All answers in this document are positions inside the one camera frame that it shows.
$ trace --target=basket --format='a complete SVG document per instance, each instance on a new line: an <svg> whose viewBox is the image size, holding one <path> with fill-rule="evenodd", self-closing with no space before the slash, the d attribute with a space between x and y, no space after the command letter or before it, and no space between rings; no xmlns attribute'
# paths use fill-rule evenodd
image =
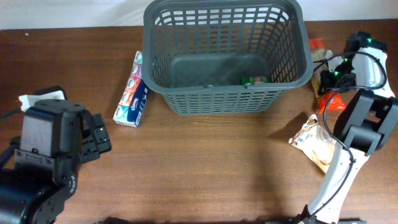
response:
<svg viewBox="0 0 398 224"><path fill-rule="evenodd" d="M312 76L294 0L156 0L144 14L142 76L178 114L258 112ZM268 83L242 86L242 77Z"/></svg>

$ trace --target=wooden table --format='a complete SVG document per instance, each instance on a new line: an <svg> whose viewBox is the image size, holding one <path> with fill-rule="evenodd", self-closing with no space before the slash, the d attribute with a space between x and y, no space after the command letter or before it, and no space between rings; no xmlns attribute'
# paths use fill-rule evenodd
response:
<svg viewBox="0 0 398 224"><path fill-rule="evenodd" d="M334 53L357 30L387 42L387 72L398 93L398 20L307 22ZM258 114L179 116L151 93L139 128L112 120L142 27L0 31L0 113L19 95L61 85L70 100L101 113L113 150L83 165L61 223L126 220L210 222L295 216L323 173L287 141L317 111L309 85L286 92ZM331 112L329 122L338 113ZM0 121L0 149L21 133L22 115ZM398 128L357 176L341 217L397 223Z"/></svg>

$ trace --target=white wall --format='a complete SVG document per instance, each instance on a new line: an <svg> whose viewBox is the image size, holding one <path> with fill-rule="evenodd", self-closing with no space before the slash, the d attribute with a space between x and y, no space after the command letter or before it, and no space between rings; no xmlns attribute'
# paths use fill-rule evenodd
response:
<svg viewBox="0 0 398 224"><path fill-rule="evenodd" d="M152 0L0 0L0 29L142 26ZM398 18L398 0L298 0L306 21Z"/></svg>

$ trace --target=red snack bag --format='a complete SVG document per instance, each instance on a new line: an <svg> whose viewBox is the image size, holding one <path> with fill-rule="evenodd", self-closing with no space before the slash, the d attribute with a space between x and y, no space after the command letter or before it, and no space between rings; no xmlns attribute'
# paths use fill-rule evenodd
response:
<svg viewBox="0 0 398 224"><path fill-rule="evenodd" d="M321 98L318 100L318 105L319 105L319 112L323 113L325 110L326 102L329 100L329 98L333 95L334 93L327 93L323 95ZM346 108L346 104L343 102L341 99L340 93L338 93L331 102L329 103L328 110L337 110L337 111L342 111Z"/></svg>

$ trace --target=green packet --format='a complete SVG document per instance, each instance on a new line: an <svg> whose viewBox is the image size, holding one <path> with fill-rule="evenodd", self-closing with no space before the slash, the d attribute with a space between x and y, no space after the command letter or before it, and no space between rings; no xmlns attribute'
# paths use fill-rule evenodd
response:
<svg viewBox="0 0 398 224"><path fill-rule="evenodd" d="M255 83L267 83L267 77L242 77L241 78L241 84L242 86L250 83L254 85Z"/></svg>

